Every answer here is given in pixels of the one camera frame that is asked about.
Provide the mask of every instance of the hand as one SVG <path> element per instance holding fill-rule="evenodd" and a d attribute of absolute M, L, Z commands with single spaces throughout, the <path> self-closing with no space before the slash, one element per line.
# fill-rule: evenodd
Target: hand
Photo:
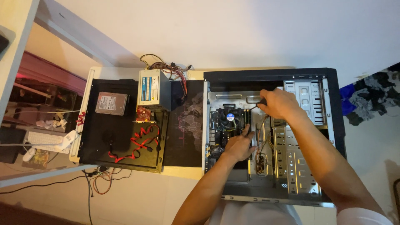
<path fill-rule="evenodd" d="M 230 156 L 236 162 L 243 161 L 250 156 L 256 147 L 250 147 L 251 140 L 254 136 L 254 131 L 249 132 L 250 124 L 246 124 L 241 135 L 231 137 L 225 146 L 225 151 L 221 156 Z"/>
<path fill-rule="evenodd" d="M 284 119 L 287 121 L 290 115 L 298 115 L 305 112 L 300 108 L 293 93 L 278 88 L 273 91 L 263 89 L 260 91 L 260 96 L 267 100 L 267 106 L 264 104 L 258 104 L 257 106 L 275 119 Z"/>

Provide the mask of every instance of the silver power supply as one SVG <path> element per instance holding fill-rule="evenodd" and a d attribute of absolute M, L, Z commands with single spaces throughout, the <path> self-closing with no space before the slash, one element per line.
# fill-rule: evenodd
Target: silver power supply
<path fill-rule="evenodd" d="M 140 71 L 138 106 L 171 111 L 171 82 L 161 70 Z"/>

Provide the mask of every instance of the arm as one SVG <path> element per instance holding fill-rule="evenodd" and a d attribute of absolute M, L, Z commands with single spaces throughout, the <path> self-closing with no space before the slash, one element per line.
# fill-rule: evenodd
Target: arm
<path fill-rule="evenodd" d="M 384 215 L 353 168 L 299 107 L 293 93 L 275 89 L 262 90 L 260 94 L 268 106 L 258 106 L 289 124 L 315 180 L 336 205 L 338 213 L 359 207 Z"/>
<path fill-rule="evenodd" d="M 221 200 L 222 190 L 233 166 L 245 160 L 256 149 L 249 149 L 254 132 L 247 135 L 247 124 L 239 136 L 229 139 L 224 153 L 215 165 L 199 180 L 176 214 L 173 225 L 204 224 Z"/>

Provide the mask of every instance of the tiled floor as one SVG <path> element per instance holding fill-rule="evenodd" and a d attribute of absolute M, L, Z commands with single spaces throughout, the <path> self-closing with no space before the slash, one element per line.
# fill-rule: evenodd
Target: tiled floor
<path fill-rule="evenodd" d="M 400 178 L 400 108 L 388 108 L 389 115 L 379 116 L 362 122 L 355 127 L 344 118 L 346 128 L 346 151 L 349 163 L 360 176 L 367 189 L 377 200 L 392 221 L 396 210 L 391 187 Z M 54 161 L 61 163 L 63 157 Z M 123 171 L 115 177 L 123 177 Z M 41 179 L 20 185 L 5 187 L 0 191 L 15 190 L 31 184 L 47 184 L 66 181 L 82 172 Z M 114 181 L 105 195 L 90 198 L 90 208 L 95 225 L 167 225 L 170 224 L 196 185 L 197 180 L 169 177 L 160 174 L 133 171 L 128 179 Z M 99 181 L 99 188 L 107 187 L 106 181 Z M 20 205 L 29 209 L 63 217 L 84 224 L 88 217 L 88 184 L 85 178 L 70 183 L 48 187 L 32 187 L 16 193 L 0 195 L 0 201 Z M 303 224 L 336 224 L 336 210 L 328 208 L 295 207 Z"/>

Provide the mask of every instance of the screwdriver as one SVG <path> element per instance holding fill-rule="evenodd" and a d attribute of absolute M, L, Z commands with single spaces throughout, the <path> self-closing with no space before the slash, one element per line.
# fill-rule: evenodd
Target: screwdriver
<path fill-rule="evenodd" d="M 250 110 L 257 108 L 257 104 L 264 104 L 264 105 L 267 105 L 267 100 L 266 100 L 265 98 L 261 99 L 261 101 L 257 102 L 257 103 L 256 103 L 256 106 L 254 106 L 254 107 L 251 108 Z"/>

